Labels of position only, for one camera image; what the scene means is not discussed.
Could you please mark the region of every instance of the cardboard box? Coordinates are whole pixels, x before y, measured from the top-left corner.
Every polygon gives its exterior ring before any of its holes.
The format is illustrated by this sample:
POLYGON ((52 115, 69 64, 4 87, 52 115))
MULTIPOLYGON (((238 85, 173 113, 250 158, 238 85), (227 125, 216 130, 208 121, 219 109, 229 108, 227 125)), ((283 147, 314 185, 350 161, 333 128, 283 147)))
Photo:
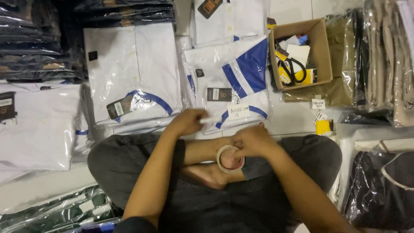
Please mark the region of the cardboard box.
POLYGON ((270 62, 276 86, 281 91, 293 90, 298 88, 316 86, 328 83, 332 80, 331 57, 329 53, 328 39, 325 29, 324 19, 313 19, 292 24, 277 25, 269 34, 270 62), (285 36, 308 34, 310 42, 310 60, 315 63, 318 71, 318 80, 316 83, 298 86, 284 86, 280 80, 279 70, 274 53, 274 40, 285 36))

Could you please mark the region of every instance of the black pants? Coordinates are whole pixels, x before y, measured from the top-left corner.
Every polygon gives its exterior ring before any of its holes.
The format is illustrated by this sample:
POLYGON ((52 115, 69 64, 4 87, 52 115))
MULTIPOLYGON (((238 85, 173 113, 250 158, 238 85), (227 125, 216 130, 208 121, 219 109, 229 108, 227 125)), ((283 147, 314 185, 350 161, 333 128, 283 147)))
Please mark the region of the black pants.
MULTIPOLYGON (((159 136, 141 134, 113 135, 96 145, 88 157, 88 166, 100 187, 120 208, 125 208, 131 191, 159 136)), ((324 136, 284 138, 281 146, 324 192, 335 182, 342 162, 339 146, 324 136)), ((244 182, 229 184, 225 190, 191 184, 180 177, 185 141, 178 140, 173 158, 170 189, 161 221, 185 224, 195 213, 234 205, 254 211, 276 229, 287 224, 291 205, 270 165, 263 158, 246 158, 244 182)))

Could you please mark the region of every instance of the sleeve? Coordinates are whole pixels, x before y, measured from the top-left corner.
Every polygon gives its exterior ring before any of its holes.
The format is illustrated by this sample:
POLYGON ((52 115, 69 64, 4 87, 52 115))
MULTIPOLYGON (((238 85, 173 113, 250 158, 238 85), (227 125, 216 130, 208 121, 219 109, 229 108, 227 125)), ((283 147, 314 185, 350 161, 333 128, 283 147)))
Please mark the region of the sleeve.
POLYGON ((120 222, 113 233, 158 233, 158 231, 150 221, 141 217, 131 217, 120 222))

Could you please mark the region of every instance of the hand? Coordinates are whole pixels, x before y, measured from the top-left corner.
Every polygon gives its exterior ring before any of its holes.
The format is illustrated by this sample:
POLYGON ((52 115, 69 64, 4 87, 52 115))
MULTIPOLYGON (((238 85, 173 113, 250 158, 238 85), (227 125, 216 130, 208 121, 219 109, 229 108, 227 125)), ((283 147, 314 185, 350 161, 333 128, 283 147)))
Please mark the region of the hand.
POLYGON ((165 131, 173 132, 178 137, 193 134, 201 130, 203 125, 200 124, 200 119, 206 117, 208 113, 203 109, 184 110, 172 120, 165 131))
POLYGON ((233 145, 240 150, 234 155, 236 158, 262 156, 266 157, 274 147, 280 147, 269 135, 265 124, 248 127, 240 130, 232 137, 233 145))

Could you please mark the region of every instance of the scissors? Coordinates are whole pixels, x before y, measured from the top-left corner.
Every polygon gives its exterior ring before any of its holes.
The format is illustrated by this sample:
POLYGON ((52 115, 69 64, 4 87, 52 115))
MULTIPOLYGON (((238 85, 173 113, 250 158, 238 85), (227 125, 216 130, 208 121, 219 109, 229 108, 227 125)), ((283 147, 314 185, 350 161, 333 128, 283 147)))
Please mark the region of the scissors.
MULTIPOLYGON (((276 47, 279 50, 284 51, 281 48, 279 42, 277 42, 277 40, 275 40, 275 43, 276 43, 276 47)), ((289 63, 290 70, 286 67, 286 65, 284 64, 284 62, 282 60, 279 61, 280 63, 278 64, 278 66, 282 65, 282 68, 286 71, 286 73, 289 76, 291 81, 290 81, 290 83, 285 83, 285 82, 282 81, 282 84, 285 85, 285 86, 293 86, 293 85, 295 85, 295 83, 302 83, 303 81, 305 81, 306 76, 307 76, 307 72, 306 72, 306 68, 302 65, 302 63, 300 63, 299 61, 297 61, 294 58, 289 58, 289 57, 286 58, 285 61, 287 61, 289 63), (303 78, 301 80, 298 80, 295 76, 295 71, 293 70, 293 62, 298 64, 303 70, 303 78)))

